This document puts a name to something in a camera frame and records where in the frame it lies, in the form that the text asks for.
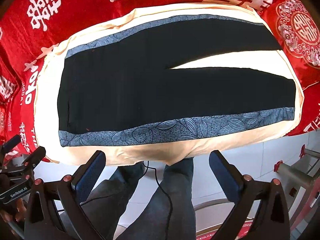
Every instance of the blue floral trim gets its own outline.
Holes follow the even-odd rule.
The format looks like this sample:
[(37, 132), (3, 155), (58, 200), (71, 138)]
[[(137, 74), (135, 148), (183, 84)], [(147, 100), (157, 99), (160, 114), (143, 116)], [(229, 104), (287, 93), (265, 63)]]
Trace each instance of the blue floral trim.
[(294, 119), (294, 107), (245, 114), (192, 117), (145, 124), (124, 131), (72, 134), (59, 131), (61, 146), (127, 146), (210, 138)]
[(211, 15), (211, 14), (177, 15), (177, 16), (172, 16), (172, 17), (165, 18), (165, 19), (160, 19), (160, 20), (156, 20), (156, 21), (152, 21), (152, 22), (143, 23), (138, 26), (132, 27), (130, 29), (123, 30), (121, 32), (114, 33), (114, 34), (99, 38), (99, 39), (97, 39), (95, 41), (91, 41), (87, 44), (79, 45), (77, 47), (69, 49), (67, 52), (66, 58), (71, 57), (74, 54), (81, 52), (81, 51), (84, 51), (84, 50), (87, 50), (87, 49), (94, 49), (94, 48), (102, 47), (102, 46), (105, 46), (108, 44), (112, 44), (112, 43), (121, 41), (124, 38), (127, 38), (127, 37), (139, 32), (139, 31), (142, 31), (142, 30), (145, 30), (148, 28), (152, 28), (152, 27), (156, 27), (156, 26), (160, 26), (160, 25), (164, 25), (164, 24), (172, 23), (172, 22), (190, 21), (190, 20), (197, 20), (197, 19), (221, 19), (221, 20), (232, 20), (232, 21), (238, 21), (238, 22), (245, 22), (245, 23), (253, 24), (253, 25), (263, 25), (263, 23), (253, 23), (253, 22), (249, 22), (249, 21), (245, 21), (245, 20), (241, 20), (241, 19), (237, 19), (237, 18), (225, 17), (225, 16), (220, 16), (220, 15)]

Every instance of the dark jeans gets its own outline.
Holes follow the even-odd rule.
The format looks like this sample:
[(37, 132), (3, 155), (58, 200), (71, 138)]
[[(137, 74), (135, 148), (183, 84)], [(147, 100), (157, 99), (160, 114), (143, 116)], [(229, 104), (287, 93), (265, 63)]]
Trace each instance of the dark jeans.
[[(88, 200), (107, 197), (82, 206), (92, 225), (106, 240), (113, 239), (119, 218), (126, 210), (143, 172), (142, 163), (118, 167), (110, 179), (101, 182), (90, 193)], [(164, 168), (160, 185), (170, 196), (173, 206), (168, 240), (196, 239), (196, 217), (191, 202), (192, 177), (193, 158), (183, 159)], [(164, 240), (169, 210), (169, 199), (158, 187), (142, 214), (117, 240)], [(61, 219), (67, 232), (78, 239), (64, 213), (61, 214)]]

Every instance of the black pants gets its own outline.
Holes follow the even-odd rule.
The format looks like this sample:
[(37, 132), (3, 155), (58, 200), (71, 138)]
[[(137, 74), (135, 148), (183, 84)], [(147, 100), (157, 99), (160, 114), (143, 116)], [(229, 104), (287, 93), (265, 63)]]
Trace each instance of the black pants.
[[(102, 196), (106, 198), (82, 206), (93, 226), (106, 240), (113, 239), (119, 218), (126, 210), (143, 172), (142, 163), (118, 167), (110, 179), (101, 182), (90, 193), (88, 200)], [(173, 205), (168, 240), (196, 239), (196, 217), (191, 202), (192, 177), (193, 158), (164, 168), (160, 185), (169, 194)], [(164, 240), (169, 210), (168, 197), (158, 188), (142, 214), (117, 239)], [(78, 239), (65, 213), (61, 214), (61, 219), (68, 233)]]

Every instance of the white tile floor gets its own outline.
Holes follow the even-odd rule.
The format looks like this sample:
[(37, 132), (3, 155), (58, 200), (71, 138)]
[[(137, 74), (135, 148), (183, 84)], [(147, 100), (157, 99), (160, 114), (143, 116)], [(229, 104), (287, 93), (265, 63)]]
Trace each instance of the white tile floor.
[[(294, 137), (278, 138), (264, 143), (224, 151), (222, 154), (242, 174), (250, 174), (254, 179), (269, 182), (273, 178), (283, 180), (277, 173), (273, 172), (274, 165), (279, 160), (288, 165), (298, 161), (303, 144), (306, 145), (306, 148), (320, 152), (320, 131), (313, 131)], [(192, 203), (194, 205), (213, 199), (225, 198), (209, 167), (208, 158), (209, 155), (194, 158), (195, 167), (192, 183)], [(157, 175), (160, 180), (164, 164), (150, 162), (150, 167), (158, 169)], [(60, 180), (66, 174), (73, 174), (76, 169), (76, 166), (41, 162), (35, 169), (35, 177), (41, 177), (44, 181)], [(103, 179), (110, 178), (115, 169), (116, 167), (105, 167), (97, 184)], [(119, 224), (125, 227), (130, 225), (141, 214), (156, 188), (157, 184), (154, 180), (153, 171), (149, 171), (140, 180), (137, 190), (133, 194)]]

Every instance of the red pillow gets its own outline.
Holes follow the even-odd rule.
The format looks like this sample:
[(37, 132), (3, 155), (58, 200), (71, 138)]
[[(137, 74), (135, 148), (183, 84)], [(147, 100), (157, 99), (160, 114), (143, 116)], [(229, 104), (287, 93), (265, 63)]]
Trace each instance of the red pillow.
[(299, 125), (287, 135), (298, 135), (320, 127), (320, 83), (304, 90), (304, 103)]
[(278, 0), (261, 13), (283, 48), (302, 89), (320, 81), (320, 33), (300, 0)]
[(7, 58), (6, 63), (0, 62), (0, 71), (3, 73), (9, 67), (14, 69), (22, 83), (13, 100), (7, 103), (6, 137), (20, 134), (22, 144), (18, 145), (18, 151), (21, 153), (36, 149), (33, 119), (36, 81), (44, 56), (54, 45), (89, 26), (121, 17), (134, 8), (210, 1), (249, 5), (256, 10), (272, 3), (272, 0), (15, 0), (0, 19), (0, 45)]
[(11, 68), (7, 53), (0, 44), (0, 103), (12, 100), (21, 87), (21, 81)]

